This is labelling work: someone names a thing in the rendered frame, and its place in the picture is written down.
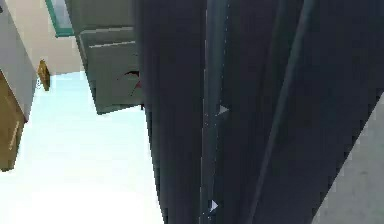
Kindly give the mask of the small brown wall fixture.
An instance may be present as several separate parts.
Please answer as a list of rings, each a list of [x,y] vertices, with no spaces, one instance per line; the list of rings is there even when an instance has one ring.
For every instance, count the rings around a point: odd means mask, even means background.
[[[45,91],[48,91],[50,88],[50,72],[46,65],[46,62],[41,59],[37,68],[37,74],[39,76],[40,82],[43,85]]]

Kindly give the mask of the grey green chest of drawers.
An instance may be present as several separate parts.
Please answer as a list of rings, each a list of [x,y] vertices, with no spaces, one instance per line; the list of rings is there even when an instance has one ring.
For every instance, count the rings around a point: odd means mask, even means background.
[[[137,0],[65,0],[96,113],[143,103],[136,43]]]

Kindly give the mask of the dark blue tall cupboard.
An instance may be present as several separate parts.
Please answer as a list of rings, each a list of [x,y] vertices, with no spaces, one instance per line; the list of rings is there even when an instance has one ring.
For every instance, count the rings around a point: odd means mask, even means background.
[[[384,94],[384,0],[137,0],[163,224],[311,224]]]

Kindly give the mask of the teal framed window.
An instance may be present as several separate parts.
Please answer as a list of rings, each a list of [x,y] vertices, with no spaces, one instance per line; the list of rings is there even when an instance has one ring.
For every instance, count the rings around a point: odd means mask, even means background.
[[[73,36],[74,31],[65,0],[45,0],[45,4],[55,30],[55,36],[57,38]]]

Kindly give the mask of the brown wooden cupboard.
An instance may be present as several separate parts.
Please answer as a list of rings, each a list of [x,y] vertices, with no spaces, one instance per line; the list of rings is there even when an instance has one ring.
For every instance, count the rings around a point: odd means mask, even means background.
[[[0,70],[0,171],[14,168],[25,117]]]

